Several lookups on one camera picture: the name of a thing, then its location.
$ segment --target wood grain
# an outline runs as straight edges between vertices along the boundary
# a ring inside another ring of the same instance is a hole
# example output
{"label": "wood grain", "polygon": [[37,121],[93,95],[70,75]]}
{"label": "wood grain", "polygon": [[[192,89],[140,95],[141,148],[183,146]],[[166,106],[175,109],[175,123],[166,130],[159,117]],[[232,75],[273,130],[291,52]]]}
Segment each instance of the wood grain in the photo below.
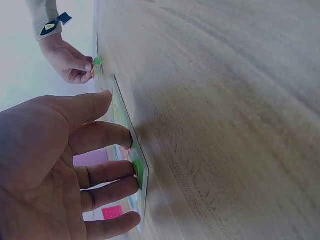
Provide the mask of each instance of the wood grain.
{"label": "wood grain", "polygon": [[155,240],[320,239],[320,2],[96,0]]}

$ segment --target hand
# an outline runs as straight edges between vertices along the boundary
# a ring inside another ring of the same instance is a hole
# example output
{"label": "hand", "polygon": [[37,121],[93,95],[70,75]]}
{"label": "hand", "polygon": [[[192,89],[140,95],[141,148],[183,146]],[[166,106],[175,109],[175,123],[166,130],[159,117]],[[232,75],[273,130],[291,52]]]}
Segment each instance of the hand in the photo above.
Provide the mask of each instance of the hand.
{"label": "hand", "polygon": [[39,41],[43,55],[67,83],[85,84],[93,78],[93,59],[82,55],[69,43],[63,41],[61,33]]}
{"label": "hand", "polygon": [[[83,212],[139,188],[129,161],[73,165],[75,155],[109,145],[131,147],[129,130],[95,121],[111,101],[110,92],[43,96],[0,113],[0,239],[104,240],[139,224],[136,212],[83,219]],[[107,182],[113,183],[80,191]]]}

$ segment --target white wall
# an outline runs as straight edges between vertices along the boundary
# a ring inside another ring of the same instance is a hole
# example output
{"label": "white wall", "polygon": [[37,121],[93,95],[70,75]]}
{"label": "white wall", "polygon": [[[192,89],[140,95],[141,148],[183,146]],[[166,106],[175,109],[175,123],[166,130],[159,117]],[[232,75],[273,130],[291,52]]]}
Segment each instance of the white wall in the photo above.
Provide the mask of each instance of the white wall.
{"label": "white wall", "polygon": [[[63,28],[64,40],[88,56],[93,53],[93,2],[57,1],[59,13],[67,12],[73,18]],[[25,2],[1,0],[0,111],[38,96],[87,92],[94,92],[93,80],[85,85],[65,83],[43,57]]]}

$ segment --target fingernail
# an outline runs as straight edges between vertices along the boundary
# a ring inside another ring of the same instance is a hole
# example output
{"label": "fingernail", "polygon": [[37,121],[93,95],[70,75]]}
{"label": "fingernail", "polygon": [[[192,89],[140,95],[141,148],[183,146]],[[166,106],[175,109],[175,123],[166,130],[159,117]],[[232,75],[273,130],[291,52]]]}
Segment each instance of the fingernail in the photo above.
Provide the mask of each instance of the fingernail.
{"label": "fingernail", "polygon": [[88,72],[90,72],[90,71],[91,71],[91,69],[92,69],[92,66],[91,66],[91,65],[87,65],[87,66],[85,66],[85,70],[87,70]]}

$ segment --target white sleeve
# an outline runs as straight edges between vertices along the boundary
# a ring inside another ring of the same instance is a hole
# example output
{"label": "white sleeve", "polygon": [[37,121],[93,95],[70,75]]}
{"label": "white sleeve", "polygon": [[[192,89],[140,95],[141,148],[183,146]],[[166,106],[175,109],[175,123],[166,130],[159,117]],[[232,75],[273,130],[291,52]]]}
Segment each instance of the white sleeve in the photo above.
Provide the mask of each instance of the white sleeve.
{"label": "white sleeve", "polygon": [[56,0],[25,0],[25,2],[32,17],[33,32],[37,41],[62,32],[59,22],[53,32],[41,36],[45,25],[59,16]]}

